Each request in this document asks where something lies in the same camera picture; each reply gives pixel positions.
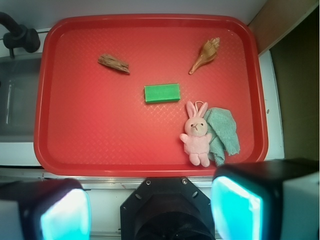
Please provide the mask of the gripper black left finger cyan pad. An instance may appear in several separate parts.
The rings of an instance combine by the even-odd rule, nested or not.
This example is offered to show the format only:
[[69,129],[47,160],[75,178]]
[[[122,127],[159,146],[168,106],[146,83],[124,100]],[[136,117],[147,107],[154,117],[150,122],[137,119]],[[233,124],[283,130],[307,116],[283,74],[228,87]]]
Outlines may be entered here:
[[91,207],[75,179],[0,184],[2,240],[88,240]]

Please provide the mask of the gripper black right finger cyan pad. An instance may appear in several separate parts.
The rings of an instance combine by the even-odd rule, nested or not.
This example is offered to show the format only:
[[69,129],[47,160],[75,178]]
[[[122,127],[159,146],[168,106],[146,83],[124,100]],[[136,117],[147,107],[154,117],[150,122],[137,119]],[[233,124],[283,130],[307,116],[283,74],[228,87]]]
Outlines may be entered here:
[[317,240],[320,163],[294,158],[219,166],[210,204],[224,240]]

